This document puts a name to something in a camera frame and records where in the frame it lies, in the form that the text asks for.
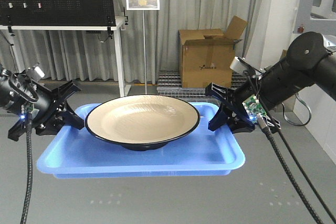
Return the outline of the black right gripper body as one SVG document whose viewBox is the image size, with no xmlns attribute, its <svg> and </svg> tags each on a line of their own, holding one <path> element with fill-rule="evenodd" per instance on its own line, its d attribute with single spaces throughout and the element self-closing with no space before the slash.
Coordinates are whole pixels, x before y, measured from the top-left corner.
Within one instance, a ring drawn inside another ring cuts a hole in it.
<svg viewBox="0 0 336 224">
<path fill-rule="evenodd" d="M 280 122 L 270 115 L 258 88 L 257 79 L 248 77 L 239 88 L 226 88 L 223 92 L 222 111 L 233 133 L 252 132 L 257 124 L 269 127 L 272 133 L 281 129 Z"/>
</svg>

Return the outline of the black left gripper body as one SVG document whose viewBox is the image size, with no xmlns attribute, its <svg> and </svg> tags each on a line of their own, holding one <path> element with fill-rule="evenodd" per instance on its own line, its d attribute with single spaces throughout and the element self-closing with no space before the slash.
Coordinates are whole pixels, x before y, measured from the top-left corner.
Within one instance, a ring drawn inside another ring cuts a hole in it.
<svg viewBox="0 0 336 224">
<path fill-rule="evenodd" d="M 62 103 L 53 99 L 52 90 L 49 90 L 39 84 L 35 84 L 38 100 L 35 103 L 29 103 L 22 96 L 15 92 L 10 85 L 7 85 L 7 111 L 18 116 L 23 115 L 22 106 L 33 106 L 32 128 L 36 130 L 36 134 L 56 135 L 65 125 L 59 117 L 59 107 Z"/>
</svg>

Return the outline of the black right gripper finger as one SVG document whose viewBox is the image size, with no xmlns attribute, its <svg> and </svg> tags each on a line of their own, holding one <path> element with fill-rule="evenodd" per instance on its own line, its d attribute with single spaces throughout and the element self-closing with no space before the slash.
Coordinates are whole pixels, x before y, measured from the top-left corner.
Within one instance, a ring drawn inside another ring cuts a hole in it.
<svg viewBox="0 0 336 224">
<path fill-rule="evenodd" d="M 223 87 L 211 82 L 205 88 L 205 95 L 209 97 L 214 97 L 219 101 L 233 101 L 234 100 L 234 90 L 231 88 Z"/>
<path fill-rule="evenodd" d="M 225 104 L 221 103 L 216 114 L 208 123 L 208 129 L 216 131 L 232 117 L 232 110 L 230 110 Z"/>
</svg>

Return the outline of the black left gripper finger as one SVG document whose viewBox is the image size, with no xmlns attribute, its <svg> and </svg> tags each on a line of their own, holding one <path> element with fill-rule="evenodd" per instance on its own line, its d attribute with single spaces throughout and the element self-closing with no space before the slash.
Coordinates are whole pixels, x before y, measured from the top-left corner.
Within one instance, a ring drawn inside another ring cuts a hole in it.
<svg viewBox="0 0 336 224">
<path fill-rule="evenodd" d="M 84 120 L 79 117 L 68 103 L 62 103 L 59 107 L 59 117 L 62 121 L 78 130 L 85 126 Z"/>
<path fill-rule="evenodd" d="M 77 81 L 71 80 L 65 84 L 52 90 L 52 97 L 56 102 L 66 102 L 69 97 L 71 97 L 76 92 L 81 91 L 80 85 Z"/>
</svg>

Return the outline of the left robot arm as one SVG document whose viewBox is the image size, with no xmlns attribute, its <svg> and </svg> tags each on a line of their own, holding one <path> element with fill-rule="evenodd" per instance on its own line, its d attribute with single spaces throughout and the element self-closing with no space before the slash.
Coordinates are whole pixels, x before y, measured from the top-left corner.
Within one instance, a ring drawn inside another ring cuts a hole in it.
<svg viewBox="0 0 336 224">
<path fill-rule="evenodd" d="M 36 134 L 56 135 L 64 125 L 82 129 L 84 120 L 69 106 L 67 99 L 80 91 L 71 80 L 50 90 L 38 83 L 38 66 L 21 73 L 13 73 L 1 67 L 1 108 L 19 116 L 8 130 L 8 138 L 18 141 L 27 128 L 26 114 L 32 115 L 32 128 Z"/>
</svg>

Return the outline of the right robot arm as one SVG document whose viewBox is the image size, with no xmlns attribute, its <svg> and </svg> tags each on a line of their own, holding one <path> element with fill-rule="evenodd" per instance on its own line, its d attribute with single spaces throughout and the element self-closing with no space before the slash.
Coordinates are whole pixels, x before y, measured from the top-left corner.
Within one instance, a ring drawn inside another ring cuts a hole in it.
<svg viewBox="0 0 336 224">
<path fill-rule="evenodd" d="M 260 77 L 251 77 L 235 90 L 209 84 L 205 94 L 221 104 L 208 129 L 215 131 L 227 125 L 233 133 L 251 132 L 254 124 L 243 106 L 250 96 L 259 96 L 270 110 L 313 84 L 335 98 L 335 36 L 310 31 L 298 36 L 286 56 Z"/>
</svg>

